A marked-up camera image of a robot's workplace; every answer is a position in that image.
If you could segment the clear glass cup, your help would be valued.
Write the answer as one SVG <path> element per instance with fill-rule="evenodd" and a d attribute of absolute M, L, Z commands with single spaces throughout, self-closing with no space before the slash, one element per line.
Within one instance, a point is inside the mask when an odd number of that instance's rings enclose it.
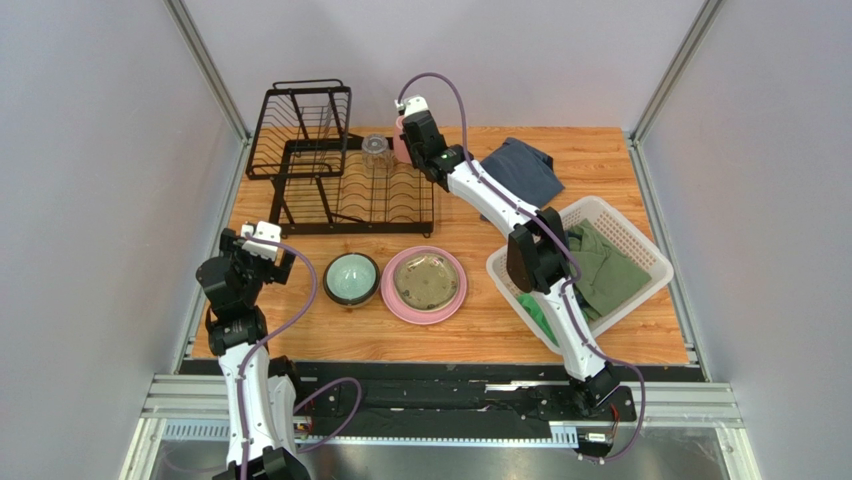
<path fill-rule="evenodd" d="M 386 175 L 392 167 L 390 143 L 380 134 L 369 134 L 361 144 L 362 163 L 374 175 Z"/>

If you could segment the pink plate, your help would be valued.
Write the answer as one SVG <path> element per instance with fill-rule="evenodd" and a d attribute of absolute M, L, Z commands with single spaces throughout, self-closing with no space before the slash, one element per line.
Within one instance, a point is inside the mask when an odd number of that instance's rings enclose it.
<path fill-rule="evenodd" d="M 387 263 L 380 290 L 385 305 L 397 318 L 427 326 L 449 319 L 461 308 L 468 279 L 461 262 L 449 252 L 416 246 Z"/>

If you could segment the pink mug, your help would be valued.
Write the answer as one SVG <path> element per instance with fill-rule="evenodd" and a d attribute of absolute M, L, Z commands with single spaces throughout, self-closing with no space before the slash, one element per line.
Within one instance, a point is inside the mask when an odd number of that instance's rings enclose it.
<path fill-rule="evenodd" d="M 403 117 L 398 116 L 394 124 L 394 133 L 392 136 L 394 155 L 398 162 L 411 165 L 412 160 L 410 154 L 404 140 L 402 139 L 403 133 Z"/>

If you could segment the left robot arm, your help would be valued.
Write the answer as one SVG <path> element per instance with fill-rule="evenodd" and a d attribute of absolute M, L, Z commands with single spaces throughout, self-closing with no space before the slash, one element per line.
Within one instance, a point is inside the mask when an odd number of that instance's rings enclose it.
<path fill-rule="evenodd" d="M 307 479 L 295 442 L 294 365 L 273 359 L 263 340 L 265 315 L 257 304 L 266 284 L 285 284 L 296 257 L 283 251 L 281 229 L 260 221 L 222 230 L 217 256 L 196 270 L 208 303 L 205 329 L 224 376 L 229 416 L 228 453 L 218 479 Z"/>

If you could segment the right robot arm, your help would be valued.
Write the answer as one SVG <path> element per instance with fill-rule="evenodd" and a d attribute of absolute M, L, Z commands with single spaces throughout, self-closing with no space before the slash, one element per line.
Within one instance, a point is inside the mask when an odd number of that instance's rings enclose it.
<path fill-rule="evenodd" d="M 432 183 L 476 208 L 506 237 L 506 271 L 539 306 L 556 338 L 575 396 L 597 408 L 619 387 L 573 290 L 581 269 L 568 249 L 560 214 L 533 206 L 495 180 L 461 145 L 450 146 L 429 110 L 401 113 L 401 139 L 413 166 Z"/>

